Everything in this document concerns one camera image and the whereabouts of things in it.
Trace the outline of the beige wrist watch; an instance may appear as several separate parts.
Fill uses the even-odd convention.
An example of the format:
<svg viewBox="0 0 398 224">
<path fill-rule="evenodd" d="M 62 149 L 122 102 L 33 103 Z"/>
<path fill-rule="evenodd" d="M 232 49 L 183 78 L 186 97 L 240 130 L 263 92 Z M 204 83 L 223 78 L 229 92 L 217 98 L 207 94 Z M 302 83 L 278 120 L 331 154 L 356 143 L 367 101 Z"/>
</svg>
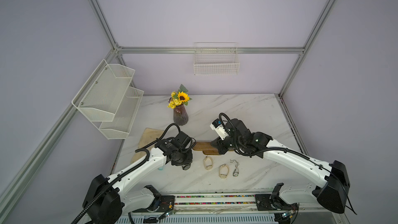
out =
<svg viewBox="0 0 398 224">
<path fill-rule="evenodd" d="M 211 157 L 206 156 L 205 159 L 203 160 L 204 168 L 206 170 L 211 170 L 214 165 L 214 161 Z"/>
<path fill-rule="evenodd" d="M 223 164 L 219 167 L 218 175 L 221 179 L 226 179 L 230 173 L 230 168 L 227 164 Z"/>
</svg>

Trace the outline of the wooden watch stand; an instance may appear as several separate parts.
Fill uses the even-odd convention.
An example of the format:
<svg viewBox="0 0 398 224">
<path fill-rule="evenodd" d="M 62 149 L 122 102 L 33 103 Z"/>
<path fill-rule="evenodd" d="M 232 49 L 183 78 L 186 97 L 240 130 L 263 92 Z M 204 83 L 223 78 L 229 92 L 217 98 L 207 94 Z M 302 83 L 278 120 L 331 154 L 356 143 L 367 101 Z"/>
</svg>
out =
<svg viewBox="0 0 398 224">
<path fill-rule="evenodd" d="M 232 148 L 223 146 L 219 142 L 197 142 L 193 148 L 194 151 L 201 151 L 204 155 L 220 156 L 233 151 Z"/>
</svg>

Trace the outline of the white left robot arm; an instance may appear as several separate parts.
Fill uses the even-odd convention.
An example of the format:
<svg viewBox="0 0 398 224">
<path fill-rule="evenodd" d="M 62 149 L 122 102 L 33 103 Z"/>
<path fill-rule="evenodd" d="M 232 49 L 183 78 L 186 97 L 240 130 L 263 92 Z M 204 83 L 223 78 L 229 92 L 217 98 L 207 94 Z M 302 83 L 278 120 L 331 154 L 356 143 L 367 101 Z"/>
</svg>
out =
<svg viewBox="0 0 398 224">
<path fill-rule="evenodd" d="M 83 209 L 72 222 L 77 224 L 88 215 L 92 224 L 114 224 L 125 213 L 158 205 L 161 194 L 152 185 L 130 199 L 127 195 L 144 177 L 168 163 L 183 170 L 191 167 L 196 139 L 181 130 L 175 137 L 166 138 L 166 133 L 164 131 L 159 138 L 137 149 L 136 153 L 145 155 L 125 169 L 92 179 Z"/>
</svg>

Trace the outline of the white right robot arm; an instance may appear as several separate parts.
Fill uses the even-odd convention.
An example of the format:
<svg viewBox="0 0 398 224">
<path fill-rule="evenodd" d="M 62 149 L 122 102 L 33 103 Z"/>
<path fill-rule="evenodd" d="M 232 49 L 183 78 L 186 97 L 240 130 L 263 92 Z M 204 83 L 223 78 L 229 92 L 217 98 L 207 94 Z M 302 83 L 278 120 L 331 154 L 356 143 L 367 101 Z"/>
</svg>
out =
<svg viewBox="0 0 398 224">
<path fill-rule="evenodd" d="M 307 186 L 278 183 L 268 198 L 272 209 L 318 203 L 337 214 L 343 214 L 346 209 L 353 210 L 348 196 L 350 181 L 343 163 L 337 160 L 328 163 L 290 149 L 270 135 L 251 132 L 241 120 L 230 119 L 225 113 L 220 113 L 210 128 L 218 135 L 210 144 L 219 154 L 234 151 L 244 157 L 267 159 L 309 180 Z"/>
</svg>

